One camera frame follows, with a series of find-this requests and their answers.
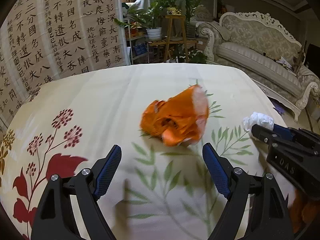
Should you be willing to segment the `white paper ball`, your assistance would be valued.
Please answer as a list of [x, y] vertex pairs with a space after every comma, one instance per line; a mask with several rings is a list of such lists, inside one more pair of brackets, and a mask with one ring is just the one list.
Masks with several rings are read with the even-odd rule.
[[254, 125], [272, 130], [274, 128], [274, 119], [266, 114], [253, 112], [243, 119], [244, 130], [249, 132]]

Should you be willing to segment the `large orange plastic bag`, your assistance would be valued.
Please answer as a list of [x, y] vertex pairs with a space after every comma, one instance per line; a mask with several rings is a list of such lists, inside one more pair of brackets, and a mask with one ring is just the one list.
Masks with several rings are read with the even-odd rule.
[[193, 85], [167, 101], [150, 103], [142, 114], [140, 128], [168, 147], [196, 144], [204, 134], [208, 116], [206, 93], [201, 86]]

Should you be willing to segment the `purple cloth on floor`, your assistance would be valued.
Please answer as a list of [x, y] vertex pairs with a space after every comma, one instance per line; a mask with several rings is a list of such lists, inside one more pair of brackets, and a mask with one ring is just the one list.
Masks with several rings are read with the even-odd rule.
[[275, 102], [275, 101], [271, 101], [271, 102], [272, 102], [273, 108], [276, 110], [276, 112], [277, 112], [280, 116], [284, 115], [284, 113], [285, 113], [284, 108], [283, 108], [281, 105], [279, 105], [277, 102]]

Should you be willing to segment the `ornate white grey sofa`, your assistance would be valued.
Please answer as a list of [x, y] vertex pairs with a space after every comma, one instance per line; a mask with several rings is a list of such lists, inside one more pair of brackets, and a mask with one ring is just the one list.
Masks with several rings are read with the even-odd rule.
[[298, 120], [309, 98], [319, 99], [319, 78], [304, 64], [303, 46], [269, 14], [226, 12], [218, 22], [205, 7], [191, 18], [207, 39], [207, 64], [245, 72], [269, 97]]

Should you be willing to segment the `floral cream tablecloth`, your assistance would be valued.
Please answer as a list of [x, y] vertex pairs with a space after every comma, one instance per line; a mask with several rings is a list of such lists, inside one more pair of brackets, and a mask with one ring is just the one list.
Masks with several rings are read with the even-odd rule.
[[[192, 85], [203, 88], [210, 109], [199, 143], [167, 147], [142, 132], [150, 103]], [[243, 128], [254, 112], [284, 125], [262, 90], [231, 67], [141, 64], [50, 82], [18, 110], [1, 145], [1, 204], [29, 238], [50, 176], [75, 175], [116, 144], [122, 159], [98, 204], [117, 239], [207, 239], [226, 200], [214, 187], [202, 146], [210, 142], [235, 167], [262, 176], [269, 166]]]

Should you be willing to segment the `wooden plant stand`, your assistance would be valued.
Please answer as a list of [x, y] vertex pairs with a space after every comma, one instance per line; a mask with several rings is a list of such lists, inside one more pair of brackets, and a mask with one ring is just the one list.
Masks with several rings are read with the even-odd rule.
[[168, 22], [167, 35], [161, 40], [147, 40], [147, 49], [150, 52], [156, 49], [156, 62], [160, 63], [160, 56], [163, 55], [163, 62], [177, 60], [177, 62], [188, 63], [190, 60], [189, 51], [196, 49], [196, 39], [187, 39], [185, 31], [185, 16], [165, 16]]

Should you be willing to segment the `tall green potted plant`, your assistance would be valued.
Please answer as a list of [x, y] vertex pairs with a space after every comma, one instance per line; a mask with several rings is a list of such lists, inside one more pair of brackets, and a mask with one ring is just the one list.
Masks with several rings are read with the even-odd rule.
[[195, 15], [196, 8], [200, 5], [200, 0], [185, 1], [185, 32], [187, 39], [193, 40], [196, 36], [196, 27], [191, 24], [191, 18]]

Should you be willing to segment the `metal shelf rack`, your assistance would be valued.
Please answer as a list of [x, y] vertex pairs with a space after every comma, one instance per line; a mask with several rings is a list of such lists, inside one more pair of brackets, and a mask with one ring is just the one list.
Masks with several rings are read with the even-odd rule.
[[146, 29], [128, 17], [124, 18], [124, 22], [127, 24], [124, 31], [130, 64], [149, 63], [150, 52]]

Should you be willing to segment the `plant in white pot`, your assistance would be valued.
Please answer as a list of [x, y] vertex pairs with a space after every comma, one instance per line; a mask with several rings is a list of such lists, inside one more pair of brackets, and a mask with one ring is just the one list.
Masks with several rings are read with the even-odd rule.
[[163, 11], [169, 7], [175, 7], [178, 0], [154, 0], [148, 9], [138, 9], [132, 5], [127, 10], [127, 17], [146, 29], [149, 41], [162, 39], [162, 28], [159, 27], [159, 18]]

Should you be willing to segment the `calligraphy wall hanging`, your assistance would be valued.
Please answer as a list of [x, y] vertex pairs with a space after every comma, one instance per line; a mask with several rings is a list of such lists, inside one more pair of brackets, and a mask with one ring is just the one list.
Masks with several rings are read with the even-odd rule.
[[1, 133], [41, 85], [129, 64], [120, 0], [17, 0], [1, 26]]

